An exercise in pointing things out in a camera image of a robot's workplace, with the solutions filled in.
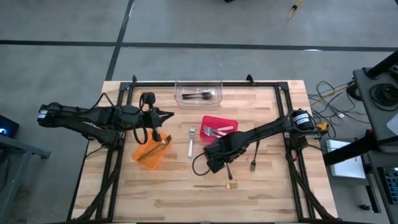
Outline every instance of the red tray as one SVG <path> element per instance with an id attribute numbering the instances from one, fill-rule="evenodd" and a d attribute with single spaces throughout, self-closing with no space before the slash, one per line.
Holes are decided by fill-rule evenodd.
<path id="1" fill-rule="evenodd" d="M 227 130 L 223 131 L 224 133 L 232 133 L 238 130 L 238 122 L 232 119 L 224 119 L 224 118 L 216 118 L 212 116 L 204 116 L 202 121 L 201 121 L 201 127 L 200 127 L 200 138 L 204 141 L 208 142 L 213 142 L 215 139 L 217 139 L 214 136 L 207 136 L 205 133 L 203 133 L 203 127 L 208 126 L 213 129 L 217 128 L 223 128 L 223 127 L 228 127 L 228 126 L 233 126 L 234 129 L 232 130 Z"/>

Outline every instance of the orange transparent cup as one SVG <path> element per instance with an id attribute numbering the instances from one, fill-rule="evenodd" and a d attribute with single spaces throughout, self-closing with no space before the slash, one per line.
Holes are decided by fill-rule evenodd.
<path id="1" fill-rule="evenodd" d="M 159 132 L 159 134 L 162 140 L 167 137 L 167 135 L 162 132 Z M 161 144 L 161 142 L 155 142 L 152 139 L 152 130 L 148 129 L 148 141 L 145 144 L 140 145 L 136 149 L 136 151 L 131 154 L 131 158 L 148 169 L 157 169 L 166 153 L 168 153 L 168 151 L 170 150 L 171 142 L 167 146 L 159 146 L 160 148 L 157 148 L 154 152 L 148 154 L 140 160 L 138 160 L 138 158 L 140 158 L 142 155 L 146 154 L 159 144 Z"/>

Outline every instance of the wooden table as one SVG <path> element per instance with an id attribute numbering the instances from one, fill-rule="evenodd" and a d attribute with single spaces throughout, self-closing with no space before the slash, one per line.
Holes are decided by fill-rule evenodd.
<path id="1" fill-rule="evenodd" d="M 310 105 L 303 81 L 288 81 L 294 109 L 309 110 Z M 102 92 L 116 104 L 120 82 L 105 82 Z M 172 148 L 157 170 L 146 170 L 131 159 L 138 147 L 132 132 L 127 133 L 114 222 L 294 222 L 297 221 L 285 147 L 281 134 L 263 139 L 257 155 L 256 171 L 249 170 L 256 144 L 230 164 L 237 190 L 199 189 L 193 185 L 225 184 L 226 169 L 217 174 L 197 176 L 192 172 L 192 160 L 187 157 L 189 129 L 200 129 L 204 115 L 239 121 L 239 130 L 247 131 L 279 117 L 275 90 L 268 87 L 224 87 L 221 107 L 215 111 L 181 110 L 174 100 L 174 88 L 134 88 L 133 105 L 137 106 L 142 92 L 156 95 L 155 106 L 173 111 L 160 130 L 173 137 Z M 108 105 L 103 100 L 100 106 Z M 310 144 L 319 145 L 316 140 Z M 194 138 L 194 155 L 203 151 L 206 143 Z M 95 141 L 88 152 L 99 148 Z M 330 214 L 337 217 L 328 176 L 318 149 L 303 151 L 310 188 Z M 76 195 L 72 218 L 81 215 L 98 193 L 103 176 L 106 150 L 98 151 L 85 161 Z M 198 159 L 196 170 L 206 170 L 205 159 Z M 303 193 L 302 207 L 306 206 Z M 103 215 L 108 211 L 105 200 Z"/>

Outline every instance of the concrete floor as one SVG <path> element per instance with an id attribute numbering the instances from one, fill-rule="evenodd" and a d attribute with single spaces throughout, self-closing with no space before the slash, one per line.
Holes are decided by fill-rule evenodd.
<path id="1" fill-rule="evenodd" d="M 2 0 L 0 40 L 115 42 L 128 0 Z M 305 1 L 291 20 L 295 0 L 136 0 L 125 42 L 397 47 L 398 7 L 393 0 Z M 91 106 L 101 90 L 113 47 L 0 45 L 0 114 L 21 124 L 17 138 L 52 151 L 35 158 L 25 174 L 29 195 L 15 202 L 13 218 L 29 223 L 67 217 L 87 141 L 79 134 L 40 127 L 37 110 L 57 101 Z M 390 52 L 309 52 L 122 48 L 112 80 L 305 80 L 315 93 L 322 80 L 352 79 L 356 68 L 371 67 Z M 337 108 L 350 107 L 345 96 Z M 363 111 L 356 102 L 358 111 Z M 367 124 L 345 119 L 341 138 L 361 137 Z M 357 208 L 369 203 L 364 186 L 331 179 L 339 217 L 387 223 L 385 212 Z"/>

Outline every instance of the black stand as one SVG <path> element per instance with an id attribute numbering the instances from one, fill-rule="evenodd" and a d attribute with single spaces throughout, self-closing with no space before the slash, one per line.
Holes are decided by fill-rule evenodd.
<path id="1" fill-rule="evenodd" d="M 392 66 L 398 63 L 398 51 L 392 53 L 386 59 L 375 65 L 366 72 L 366 75 L 371 79 L 378 79 L 379 75 L 388 71 Z"/>
<path id="2" fill-rule="evenodd" d="M 378 151 L 379 147 L 377 145 L 376 137 L 373 133 L 365 135 L 365 137 L 352 142 L 351 144 L 336 149 L 332 152 L 323 155 L 323 160 L 326 166 L 337 164 L 343 162 L 347 159 L 351 159 L 360 156 L 369 151 Z"/>
<path id="3" fill-rule="evenodd" d="M 5 188 L 0 192 L 0 223 L 5 223 L 30 158 L 32 155 L 38 155 L 41 159 L 48 159 L 51 152 L 26 145 L 2 135 L 0 135 L 0 148 L 7 151 L 6 153 L 20 154 L 22 157 L 19 165 L 16 167 L 16 171 L 12 172 L 12 175 L 8 177 Z"/>

